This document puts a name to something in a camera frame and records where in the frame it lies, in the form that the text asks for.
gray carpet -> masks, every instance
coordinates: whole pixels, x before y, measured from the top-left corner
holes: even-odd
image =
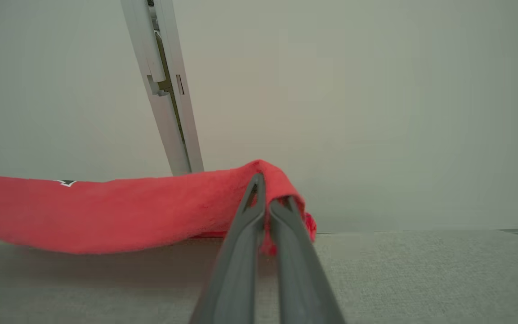
[[[186,323],[220,242],[70,256],[0,242],[0,323]],[[315,244],[349,323],[518,323],[518,234],[322,234]],[[257,323],[277,323],[261,258]]]

microfiber cloth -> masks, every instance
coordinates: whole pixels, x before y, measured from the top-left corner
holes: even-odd
[[[267,203],[292,195],[314,240],[304,199],[276,166],[109,182],[0,177],[0,240],[55,252],[130,252],[193,237],[224,236],[251,177],[263,173]],[[276,247],[268,231],[262,252]]]

white wall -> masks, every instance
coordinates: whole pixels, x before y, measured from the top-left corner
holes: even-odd
[[[175,0],[206,170],[322,231],[518,228],[518,1]]]
[[[170,176],[115,0],[0,0],[0,175]]]

